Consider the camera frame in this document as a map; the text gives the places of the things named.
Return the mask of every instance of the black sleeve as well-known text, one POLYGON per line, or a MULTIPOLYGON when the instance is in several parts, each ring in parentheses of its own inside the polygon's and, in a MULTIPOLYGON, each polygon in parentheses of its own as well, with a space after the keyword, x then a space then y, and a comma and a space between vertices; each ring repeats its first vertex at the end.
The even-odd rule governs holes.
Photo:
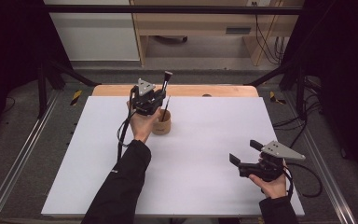
POLYGON ((287 196, 260 202, 261 214, 266 224, 297 224, 295 210, 293 210, 287 196))
POLYGON ((132 224, 150 160, 149 148, 141 141, 132 140, 103 182, 81 223, 132 224))

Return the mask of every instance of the metal bar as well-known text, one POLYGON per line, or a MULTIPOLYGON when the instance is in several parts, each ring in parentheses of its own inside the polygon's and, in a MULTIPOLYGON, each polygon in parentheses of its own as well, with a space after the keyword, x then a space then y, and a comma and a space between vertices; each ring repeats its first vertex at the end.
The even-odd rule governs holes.
POLYGON ((8 172, 4 182, 2 183, 0 187, 0 212, 2 211, 5 202, 10 194, 10 192, 13 190, 14 185, 16 184, 22 168, 24 167, 25 163, 27 162, 29 156, 31 155, 34 145, 36 144, 37 139, 39 138, 39 135, 42 133, 45 124, 47 123, 47 120, 51 114, 51 111, 53 110, 54 106, 56 105, 58 96, 60 95, 59 91, 53 91, 53 94, 49 98, 49 106, 44 114, 44 116, 41 119, 38 119, 36 124, 34 125, 30 135, 28 136, 27 140, 25 141, 17 159, 14 161, 13 165, 10 168, 10 171, 8 172))
POLYGON ((164 14, 257 14, 305 15, 321 12, 302 7, 201 7, 201 6, 110 6, 110 5, 45 5, 26 6, 31 10, 43 9, 51 13, 164 13, 164 14))
MULTIPOLYGON (((294 98, 292 94, 288 94, 286 92, 283 93, 285 98, 288 99, 288 104, 292 109, 293 113, 296 113, 296 109, 294 107, 294 98)), ((322 157, 319 148, 317 147, 315 141, 310 134, 310 130, 305 128, 304 130, 304 142, 309 146, 310 157, 314 161, 315 169, 320 175, 322 182, 324 183, 324 189, 326 190, 328 196, 330 197, 330 201, 334 206, 337 216, 341 223, 343 224, 355 224, 356 220, 351 212, 351 209, 348 207, 347 202, 345 201, 344 196, 342 195, 339 186, 330 172, 330 169, 327 167, 324 158, 322 157)))

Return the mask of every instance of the white tabletop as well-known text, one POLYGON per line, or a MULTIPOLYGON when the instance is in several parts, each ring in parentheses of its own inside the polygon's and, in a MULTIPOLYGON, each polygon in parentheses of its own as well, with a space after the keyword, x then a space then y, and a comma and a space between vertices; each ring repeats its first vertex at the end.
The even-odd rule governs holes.
MULTIPOLYGON (((127 116, 128 97, 89 97, 43 215, 82 217, 117 159, 117 129, 127 116)), ((262 144, 277 140, 259 97, 171 97, 172 129, 151 134, 152 161, 136 214, 152 217, 244 217, 260 215, 264 199, 251 180, 228 160, 256 163, 262 144)), ((129 128, 125 143, 133 138, 129 128)), ((292 205, 304 210, 296 191, 292 205)))

